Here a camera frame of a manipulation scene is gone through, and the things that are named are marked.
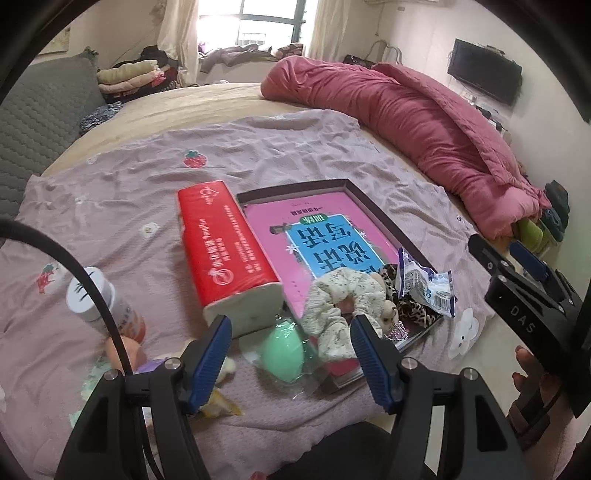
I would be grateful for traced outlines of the person right hand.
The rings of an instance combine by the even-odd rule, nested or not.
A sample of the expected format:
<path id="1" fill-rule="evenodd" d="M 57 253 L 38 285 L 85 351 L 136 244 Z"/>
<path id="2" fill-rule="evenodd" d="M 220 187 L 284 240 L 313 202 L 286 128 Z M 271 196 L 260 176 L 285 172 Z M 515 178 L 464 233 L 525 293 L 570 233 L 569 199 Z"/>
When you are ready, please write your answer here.
<path id="1" fill-rule="evenodd" d="M 514 372 L 519 396 L 511 405 L 507 419 L 521 448 L 526 451 L 544 440 L 560 442 L 575 420 L 557 377 L 544 368 L 525 347 L 515 349 L 524 373 Z"/>

